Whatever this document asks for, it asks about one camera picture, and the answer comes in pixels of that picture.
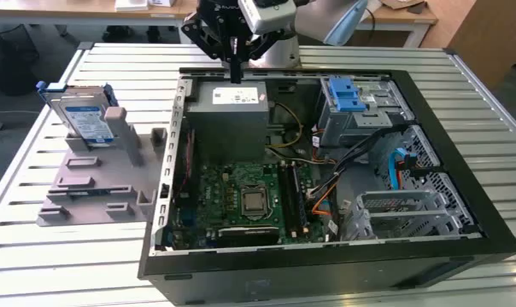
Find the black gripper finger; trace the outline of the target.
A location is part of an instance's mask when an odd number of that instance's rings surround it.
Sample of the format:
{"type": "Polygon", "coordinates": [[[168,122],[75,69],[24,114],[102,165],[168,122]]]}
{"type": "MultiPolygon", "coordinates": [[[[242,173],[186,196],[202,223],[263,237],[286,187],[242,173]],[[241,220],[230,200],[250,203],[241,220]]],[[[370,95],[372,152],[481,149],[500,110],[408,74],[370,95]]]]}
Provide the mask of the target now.
{"type": "Polygon", "coordinates": [[[237,36],[237,83],[242,81],[242,65],[249,60],[257,60],[285,35],[283,30],[271,31],[251,40],[251,32],[246,31],[237,36]]]}
{"type": "Polygon", "coordinates": [[[222,15],[195,12],[183,23],[183,33],[211,59],[219,59],[229,68],[230,81],[237,83],[237,58],[231,46],[229,20],[222,15]]]}

